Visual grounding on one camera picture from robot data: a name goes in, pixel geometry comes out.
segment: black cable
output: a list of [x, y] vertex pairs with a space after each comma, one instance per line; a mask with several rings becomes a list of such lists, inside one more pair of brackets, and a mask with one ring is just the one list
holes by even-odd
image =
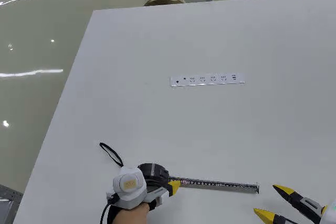
[[[124, 166], [124, 163], [123, 163], [121, 157], [115, 152], [114, 149], [112, 149], [112, 148], [109, 147], [107, 144], [102, 143], [102, 142], [99, 143], [99, 146], [100, 146], [100, 147], [101, 147], [101, 148], [102, 148], [102, 149], [103, 149], [103, 150], [110, 156], [111, 159], [113, 159], [113, 161], [114, 161], [117, 165], [119, 165], [120, 167], [123, 167], [123, 166]], [[111, 154], [110, 154], [108, 151], [112, 152], [112, 153], [117, 157], [118, 161], [115, 160], [115, 159], [111, 156]], [[101, 214], [101, 217], [100, 217], [100, 224], [103, 224], [103, 221], [104, 221], [104, 215], [105, 215], [107, 209], [109, 208], [109, 206], [111, 206], [111, 205], [117, 203], [119, 199], [120, 199], [120, 198], [119, 198], [119, 195], [118, 195], [117, 193], [115, 193], [115, 194], [113, 194], [112, 197], [108, 200], [108, 202], [107, 202], [106, 206], [104, 207], [104, 210], [103, 210], [103, 212], [102, 212], [102, 214]]]
[[[115, 163], [116, 163], [117, 165], [119, 165], [120, 167], [123, 167], [123, 166], [124, 166], [124, 163], [123, 163], [121, 157], [115, 152], [114, 149], [112, 149], [112, 148], [109, 147], [107, 144], [102, 143], [102, 142], [99, 143], [99, 146], [100, 146], [104, 151], [106, 151], [107, 154], [109, 154], [110, 158], [113, 159], [113, 161], [115, 161]], [[110, 152], [112, 152], [112, 153], [117, 157], [117, 159], [118, 159], [119, 161], [115, 160], [115, 159], [111, 156], [111, 154], [108, 152], [108, 150], [109, 150]]]
[[106, 206], [104, 207], [103, 213], [101, 214], [101, 217], [100, 217], [100, 224], [103, 224], [105, 212], [108, 209], [108, 207], [111, 205], [112, 203], [107, 203]]
[[109, 206], [115, 204], [118, 202], [119, 200], [119, 195], [117, 193], [113, 194], [112, 195], [112, 198], [110, 198], [108, 201], [107, 201], [107, 204], [106, 206], [104, 207], [104, 210], [103, 212], [101, 213], [101, 217], [100, 217], [100, 224], [103, 224], [103, 221], [104, 221], [104, 215], [105, 215], [105, 212], [106, 210], [108, 209]]

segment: floor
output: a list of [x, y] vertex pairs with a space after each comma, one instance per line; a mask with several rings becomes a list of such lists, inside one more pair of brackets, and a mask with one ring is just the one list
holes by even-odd
[[0, 0], [0, 184], [24, 192], [92, 10], [143, 2]]

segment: tabletop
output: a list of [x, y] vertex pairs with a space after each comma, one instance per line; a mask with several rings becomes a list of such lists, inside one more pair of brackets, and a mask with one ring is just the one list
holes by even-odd
[[[118, 167], [260, 184], [260, 194], [180, 188], [152, 223], [309, 223], [273, 190], [335, 197], [335, 0], [234, 0], [93, 12], [16, 224], [98, 223]], [[241, 73], [245, 84], [171, 87]]]

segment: electrical outlet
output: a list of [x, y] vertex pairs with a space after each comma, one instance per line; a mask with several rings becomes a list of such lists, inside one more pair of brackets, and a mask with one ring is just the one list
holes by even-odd
[[227, 73], [227, 74], [225, 74], [225, 77], [226, 77], [226, 83], [227, 84], [244, 83], [240, 74]]
[[243, 75], [240, 73], [210, 73], [170, 78], [170, 86], [172, 87], [237, 83], [245, 83]]

